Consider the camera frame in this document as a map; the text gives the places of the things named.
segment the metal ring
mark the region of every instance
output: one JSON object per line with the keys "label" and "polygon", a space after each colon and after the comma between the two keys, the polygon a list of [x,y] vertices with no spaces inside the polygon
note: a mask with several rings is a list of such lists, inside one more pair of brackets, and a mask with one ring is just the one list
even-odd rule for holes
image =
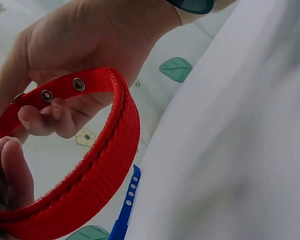
{"label": "metal ring", "polygon": [[12,104],[16,104],[17,100],[23,95],[25,95],[25,93],[19,93],[17,96],[15,96],[14,99],[12,100]]}
{"label": "metal ring", "polygon": [[45,89],[45,90],[42,90],[42,92],[41,92],[41,99],[45,103],[51,103],[52,100],[54,99],[54,96],[51,91]]}
{"label": "metal ring", "polygon": [[72,85],[73,85],[74,89],[77,90],[78,92],[83,92],[86,89],[85,82],[81,78],[78,78],[78,77],[76,77],[72,80]]}

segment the eyelet hole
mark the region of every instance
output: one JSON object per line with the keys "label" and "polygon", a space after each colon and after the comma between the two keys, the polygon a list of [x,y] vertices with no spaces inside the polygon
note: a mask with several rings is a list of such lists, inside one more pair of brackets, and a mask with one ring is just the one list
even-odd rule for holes
{"label": "eyelet hole", "polygon": [[78,92],[83,92],[86,89],[85,82],[81,78],[78,78],[78,77],[73,79],[72,85],[73,85],[74,89],[77,90]]}
{"label": "eyelet hole", "polygon": [[17,100],[21,98],[23,95],[25,95],[25,93],[19,93],[17,96],[15,96],[14,99],[12,100],[12,104],[16,104]]}
{"label": "eyelet hole", "polygon": [[41,92],[41,99],[45,103],[51,103],[53,98],[54,96],[51,91],[45,89]]}

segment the white cloth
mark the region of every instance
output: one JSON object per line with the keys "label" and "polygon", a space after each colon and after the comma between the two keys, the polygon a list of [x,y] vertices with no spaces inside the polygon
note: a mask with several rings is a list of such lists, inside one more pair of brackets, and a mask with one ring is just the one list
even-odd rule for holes
{"label": "white cloth", "polygon": [[300,240],[300,0],[242,0],[166,109],[125,240]]}

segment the nylon strap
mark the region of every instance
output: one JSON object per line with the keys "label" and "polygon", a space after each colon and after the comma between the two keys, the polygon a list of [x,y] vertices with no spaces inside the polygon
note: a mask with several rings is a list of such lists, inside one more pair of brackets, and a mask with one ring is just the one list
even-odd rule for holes
{"label": "nylon strap", "polygon": [[[85,89],[79,91],[74,79]],[[0,230],[21,240],[53,240],[65,236],[94,217],[123,183],[137,152],[140,119],[123,77],[114,69],[95,68],[62,76],[22,95],[0,118],[0,139],[20,126],[18,111],[32,105],[43,109],[42,93],[69,99],[74,96],[113,92],[106,124],[82,161],[53,190],[30,206],[0,211]]]}

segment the hand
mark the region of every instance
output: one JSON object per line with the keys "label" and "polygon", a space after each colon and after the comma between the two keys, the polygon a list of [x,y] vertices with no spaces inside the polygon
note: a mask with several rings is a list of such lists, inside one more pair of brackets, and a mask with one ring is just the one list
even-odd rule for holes
{"label": "hand", "polygon": [[[34,202],[34,180],[15,137],[0,139],[0,210],[12,211]],[[0,231],[0,240],[15,238]]]}
{"label": "hand", "polygon": [[[0,116],[31,81],[43,85],[69,73],[110,67],[131,85],[157,40],[180,24],[166,0],[74,0],[56,9],[17,36],[0,71]],[[111,102],[110,93],[100,93],[56,98],[42,112],[24,106],[18,137],[56,132],[70,138]]]}

